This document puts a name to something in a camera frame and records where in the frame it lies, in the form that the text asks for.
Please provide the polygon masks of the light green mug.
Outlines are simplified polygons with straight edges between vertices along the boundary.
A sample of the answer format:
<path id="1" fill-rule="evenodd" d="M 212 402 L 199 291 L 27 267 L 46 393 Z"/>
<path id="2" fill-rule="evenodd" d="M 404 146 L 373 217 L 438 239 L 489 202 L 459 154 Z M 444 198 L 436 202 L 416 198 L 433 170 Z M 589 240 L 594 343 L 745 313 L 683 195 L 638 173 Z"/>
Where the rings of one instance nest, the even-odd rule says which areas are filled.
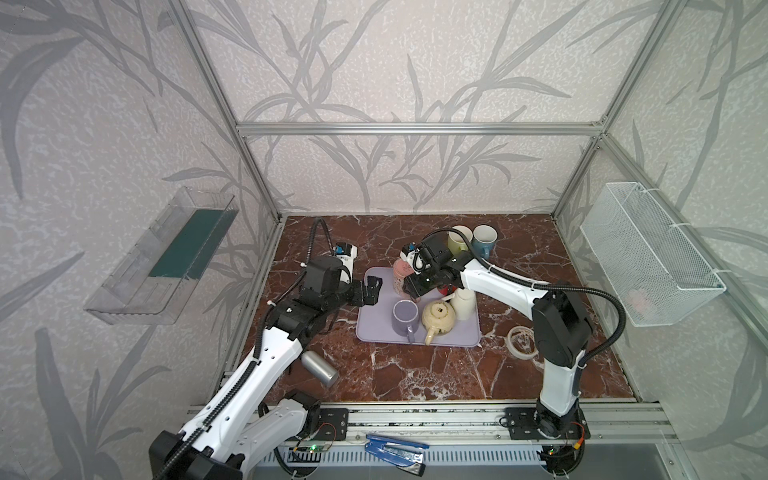
<path id="1" fill-rule="evenodd" d="M 455 225 L 448 233 L 447 246 L 454 256 L 468 251 L 473 239 L 472 230 L 464 225 Z"/>

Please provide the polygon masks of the white mug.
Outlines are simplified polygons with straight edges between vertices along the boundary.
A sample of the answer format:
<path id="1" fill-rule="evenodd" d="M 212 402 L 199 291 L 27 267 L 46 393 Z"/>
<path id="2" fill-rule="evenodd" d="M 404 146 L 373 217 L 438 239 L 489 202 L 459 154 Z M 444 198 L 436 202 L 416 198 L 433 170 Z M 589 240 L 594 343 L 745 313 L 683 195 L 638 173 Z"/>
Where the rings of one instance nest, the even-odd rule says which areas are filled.
<path id="1" fill-rule="evenodd" d="M 469 289 L 457 288 L 449 300 L 458 321 L 469 321 L 476 312 L 476 293 Z"/>

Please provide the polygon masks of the blue mug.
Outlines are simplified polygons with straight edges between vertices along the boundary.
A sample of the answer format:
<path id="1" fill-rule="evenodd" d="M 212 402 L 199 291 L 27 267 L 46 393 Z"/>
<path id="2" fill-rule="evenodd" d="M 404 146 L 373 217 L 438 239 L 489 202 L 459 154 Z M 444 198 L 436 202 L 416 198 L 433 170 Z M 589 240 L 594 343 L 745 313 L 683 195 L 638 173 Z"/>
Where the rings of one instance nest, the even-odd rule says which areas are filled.
<path id="1" fill-rule="evenodd" d="M 479 225 L 472 232 L 472 248 L 485 260 L 490 260 L 497 240 L 498 232 L 490 225 Z"/>

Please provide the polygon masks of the pink patterned mug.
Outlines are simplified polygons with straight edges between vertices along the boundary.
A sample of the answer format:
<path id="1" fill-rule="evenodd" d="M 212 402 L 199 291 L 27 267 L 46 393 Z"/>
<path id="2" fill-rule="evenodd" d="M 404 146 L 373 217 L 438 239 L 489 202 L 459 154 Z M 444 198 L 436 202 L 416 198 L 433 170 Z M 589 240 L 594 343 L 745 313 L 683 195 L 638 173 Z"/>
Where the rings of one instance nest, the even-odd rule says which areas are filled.
<path id="1" fill-rule="evenodd" d="M 405 290 L 405 280 L 414 273 L 412 267 L 404 260 L 397 259 L 392 267 L 393 270 L 393 289 L 402 298 L 413 299 Z"/>

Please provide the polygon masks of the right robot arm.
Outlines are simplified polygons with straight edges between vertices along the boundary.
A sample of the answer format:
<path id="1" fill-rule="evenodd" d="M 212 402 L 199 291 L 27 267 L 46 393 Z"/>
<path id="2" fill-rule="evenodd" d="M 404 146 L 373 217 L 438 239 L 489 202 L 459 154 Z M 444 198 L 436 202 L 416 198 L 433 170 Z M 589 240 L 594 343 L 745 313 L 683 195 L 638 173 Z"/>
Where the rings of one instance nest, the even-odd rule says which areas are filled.
<path id="1" fill-rule="evenodd" d="M 525 279 L 471 250 L 453 254 L 437 237 L 403 247 L 400 258 L 414 270 L 403 283 L 404 291 L 412 297 L 421 297 L 438 286 L 454 285 L 500 301 L 531 320 L 536 349 L 544 359 L 543 385 L 537 399 L 539 422 L 560 428 L 573 421 L 582 371 L 626 328 L 627 312 L 616 296 L 567 282 Z M 584 295 L 606 300 L 618 317 L 613 333 L 592 349 L 588 343 L 593 328 L 582 301 Z"/>

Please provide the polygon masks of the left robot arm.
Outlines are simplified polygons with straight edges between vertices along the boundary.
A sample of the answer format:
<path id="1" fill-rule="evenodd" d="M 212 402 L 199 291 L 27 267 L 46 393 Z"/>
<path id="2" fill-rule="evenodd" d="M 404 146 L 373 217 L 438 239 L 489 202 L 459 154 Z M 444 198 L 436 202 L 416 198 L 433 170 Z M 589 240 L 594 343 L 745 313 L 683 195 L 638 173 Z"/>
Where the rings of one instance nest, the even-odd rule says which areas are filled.
<path id="1" fill-rule="evenodd" d="M 284 441 L 312 433 L 320 403 L 302 392 L 255 419 L 283 372 L 346 306 L 378 302 L 381 278 L 353 278 L 351 255 L 320 256 L 271 302 L 255 344 L 223 387 L 177 433 L 161 432 L 149 448 L 155 479 L 243 479 Z"/>

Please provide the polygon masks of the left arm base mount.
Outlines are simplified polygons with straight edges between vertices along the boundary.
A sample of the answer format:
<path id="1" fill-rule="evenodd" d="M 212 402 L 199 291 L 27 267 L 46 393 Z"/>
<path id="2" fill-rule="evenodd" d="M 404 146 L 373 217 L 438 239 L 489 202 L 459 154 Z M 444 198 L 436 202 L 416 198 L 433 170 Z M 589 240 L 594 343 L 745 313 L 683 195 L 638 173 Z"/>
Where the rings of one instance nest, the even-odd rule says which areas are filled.
<path id="1" fill-rule="evenodd" d="M 319 408 L 309 412 L 300 434 L 303 441 L 331 442 L 346 439 L 350 411 L 347 408 Z"/>

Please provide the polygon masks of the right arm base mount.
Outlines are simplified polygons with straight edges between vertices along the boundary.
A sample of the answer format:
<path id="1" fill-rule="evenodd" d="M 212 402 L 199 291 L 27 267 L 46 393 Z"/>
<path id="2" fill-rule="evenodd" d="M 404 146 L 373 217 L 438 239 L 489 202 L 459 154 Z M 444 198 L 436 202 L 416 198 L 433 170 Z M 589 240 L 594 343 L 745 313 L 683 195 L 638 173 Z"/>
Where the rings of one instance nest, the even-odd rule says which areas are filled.
<path id="1" fill-rule="evenodd" d="M 591 438 L 579 401 L 563 416 L 550 412 L 539 401 L 533 407 L 508 407 L 498 423 L 512 440 L 576 442 Z"/>

